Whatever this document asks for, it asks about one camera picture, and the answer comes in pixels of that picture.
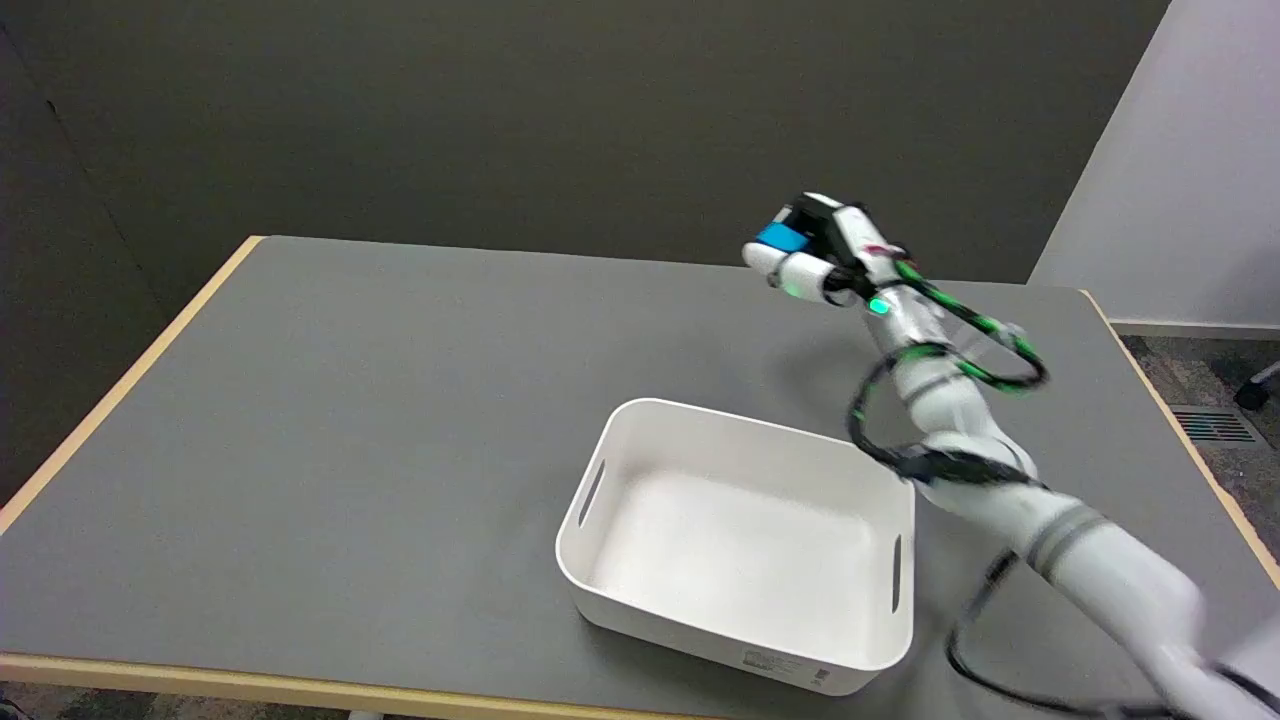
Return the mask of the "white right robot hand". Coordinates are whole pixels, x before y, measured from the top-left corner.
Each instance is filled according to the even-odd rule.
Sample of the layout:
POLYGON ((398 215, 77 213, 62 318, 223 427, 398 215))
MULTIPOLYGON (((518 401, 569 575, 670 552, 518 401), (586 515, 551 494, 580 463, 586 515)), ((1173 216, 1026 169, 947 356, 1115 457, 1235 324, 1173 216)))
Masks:
POLYGON ((741 254, 771 287, 814 304, 869 304, 908 283, 906 251, 887 242, 860 205, 817 192, 786 202, 741 254))

